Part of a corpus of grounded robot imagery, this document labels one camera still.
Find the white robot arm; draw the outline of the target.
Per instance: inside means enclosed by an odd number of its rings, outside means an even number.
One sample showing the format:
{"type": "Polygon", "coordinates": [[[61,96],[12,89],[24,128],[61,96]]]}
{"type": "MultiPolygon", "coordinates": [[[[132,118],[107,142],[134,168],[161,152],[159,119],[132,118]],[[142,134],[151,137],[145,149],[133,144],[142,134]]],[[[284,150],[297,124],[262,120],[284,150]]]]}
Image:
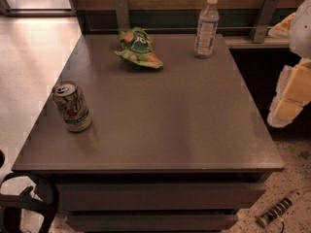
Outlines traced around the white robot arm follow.
{"type": "Polygon", "coordinates": [[[290,51],[300,57],[294,67],[284,66],[269,108],[268,124],[282,128],[311,102],[311,0],[305,0],[295,13],[274,25],[268,35],[287,38],[290,51]]]}

